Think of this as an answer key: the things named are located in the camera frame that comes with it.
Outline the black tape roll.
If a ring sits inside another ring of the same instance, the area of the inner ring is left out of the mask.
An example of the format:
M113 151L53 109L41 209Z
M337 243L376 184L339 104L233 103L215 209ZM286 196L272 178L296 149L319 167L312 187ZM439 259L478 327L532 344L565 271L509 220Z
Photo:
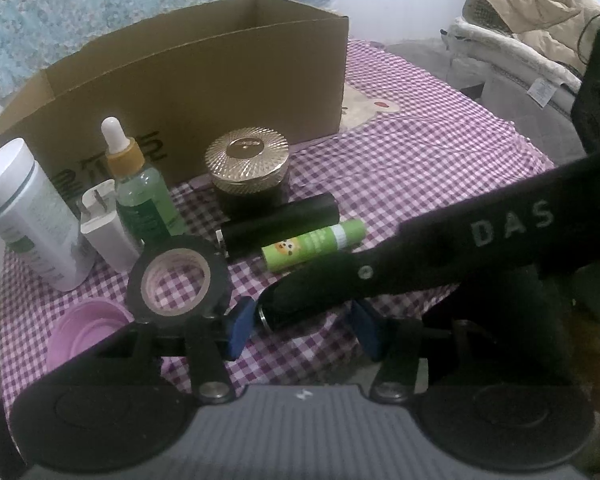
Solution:
M231 294L227 263L214 245L179 235L143 251L129 275L125 304L137 321L166 330L195 315L217 318Z

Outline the black flashlight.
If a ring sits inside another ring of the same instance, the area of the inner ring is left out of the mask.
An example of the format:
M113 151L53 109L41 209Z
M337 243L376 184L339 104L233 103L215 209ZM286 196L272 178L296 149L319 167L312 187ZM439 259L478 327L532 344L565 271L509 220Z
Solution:
M375 269L350 252L334 252L268 286L257 303L257 320L270 333L288 330L368 293Z

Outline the black cylinder tube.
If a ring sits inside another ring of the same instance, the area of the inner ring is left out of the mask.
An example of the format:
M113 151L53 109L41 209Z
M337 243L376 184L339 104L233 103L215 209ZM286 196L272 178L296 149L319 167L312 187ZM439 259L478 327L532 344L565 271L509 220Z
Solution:
M339 206L330 193L296 200L260 218L222 223L215 238L230 260L249 257L262 247L331 226L340 221Z

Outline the green glue stick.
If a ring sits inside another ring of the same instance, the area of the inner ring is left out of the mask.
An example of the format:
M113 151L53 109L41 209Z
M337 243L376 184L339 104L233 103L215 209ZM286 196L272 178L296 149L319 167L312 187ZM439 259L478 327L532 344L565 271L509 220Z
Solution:
M270 272L279 272L357 245L365 237L365 223L361 219L352 219L265 246L262 256Z

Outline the green dropper bottle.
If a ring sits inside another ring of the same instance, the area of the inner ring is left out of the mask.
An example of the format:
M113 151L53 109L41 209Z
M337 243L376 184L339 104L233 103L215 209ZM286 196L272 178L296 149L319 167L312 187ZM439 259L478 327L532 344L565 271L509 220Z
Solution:
M140 146L127 136L118 118L100 125L107 143L106 161L114 178L117 211L124 226L142 245L150 246L187 233L160 171L145 159Z

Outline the gold lid dark jar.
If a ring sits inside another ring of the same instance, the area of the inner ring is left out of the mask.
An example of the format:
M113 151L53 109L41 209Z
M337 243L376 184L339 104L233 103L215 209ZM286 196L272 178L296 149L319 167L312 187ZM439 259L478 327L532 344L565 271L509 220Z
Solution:
M223 214L246 220L288 202L289 143L278 131L247 127L215 139L204 162Z

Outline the white cylindrical jar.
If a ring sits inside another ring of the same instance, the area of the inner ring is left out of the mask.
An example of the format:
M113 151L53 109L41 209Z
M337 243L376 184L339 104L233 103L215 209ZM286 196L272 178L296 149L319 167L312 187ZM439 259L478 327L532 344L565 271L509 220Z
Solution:
M0 148L0 237L34 273L61 292L82 284L95 262L79 219L21 138Z

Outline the grey white bedding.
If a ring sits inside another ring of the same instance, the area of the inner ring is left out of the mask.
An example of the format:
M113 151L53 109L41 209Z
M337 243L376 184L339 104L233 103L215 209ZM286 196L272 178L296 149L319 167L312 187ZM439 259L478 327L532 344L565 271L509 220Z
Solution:
M571 121L581 81L532 47L500 32L456 18L441 33L450 53L483 69L482 105L512 122L557 165L585 150Z

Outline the purple checkered tablecloth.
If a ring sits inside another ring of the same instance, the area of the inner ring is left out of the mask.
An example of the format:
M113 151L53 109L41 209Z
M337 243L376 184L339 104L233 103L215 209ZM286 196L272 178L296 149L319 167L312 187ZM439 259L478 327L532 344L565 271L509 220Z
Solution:
M555 167L545 154L484 107L410 62L362 41L350 41L346 81L364 96L393 102L397 112L376 113L362 126L322 139L291 155L290 198L332 193L341 219L361 218L361 249L393 236L398 225L427 211L531 178ZM171 188L189 232L215 242L225 219L210 184ZM46 372L47 339L58 318L88 298L124 304L125 274L98 259L87 280L63 294L6 252L0 300L0 378L7 409ZM259 258L230 266L232 304L256 298L278 276ZM372 300L382 313L420 316L448 296L443 286ZM240 359L227 369L235 387L293 384L326 378L361 353L343 319L343 308L280 336L257 330Z

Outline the beige jacket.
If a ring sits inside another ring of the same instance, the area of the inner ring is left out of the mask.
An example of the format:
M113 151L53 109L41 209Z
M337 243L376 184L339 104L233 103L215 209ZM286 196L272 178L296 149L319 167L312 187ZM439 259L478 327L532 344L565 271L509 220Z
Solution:
M596 0L466 0L463 18L582 76L600 30L600 5Z

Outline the brown cardboard box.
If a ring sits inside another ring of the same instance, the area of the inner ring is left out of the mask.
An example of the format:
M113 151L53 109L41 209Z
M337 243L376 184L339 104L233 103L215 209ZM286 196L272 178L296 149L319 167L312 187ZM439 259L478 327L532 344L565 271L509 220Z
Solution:
M204 172L222 134L268 127L297 144L340 126L349 20L289 0L219 0L148 18L35 74L0 115L63 196L108 176L118 118L169 183Z

